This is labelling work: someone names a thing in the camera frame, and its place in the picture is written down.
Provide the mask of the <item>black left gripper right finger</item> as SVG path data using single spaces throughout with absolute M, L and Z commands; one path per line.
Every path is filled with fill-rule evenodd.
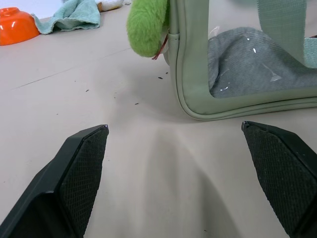
M 297 134 L 244 121 L 258 181 L 291 238 L 317 236 L 317 154 Z

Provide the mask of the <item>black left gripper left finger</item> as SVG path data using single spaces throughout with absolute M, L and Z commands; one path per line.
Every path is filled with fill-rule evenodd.
M 0 226 L 2 238 L 82 238 L 100 186 L 106 124 L 68 137 Z

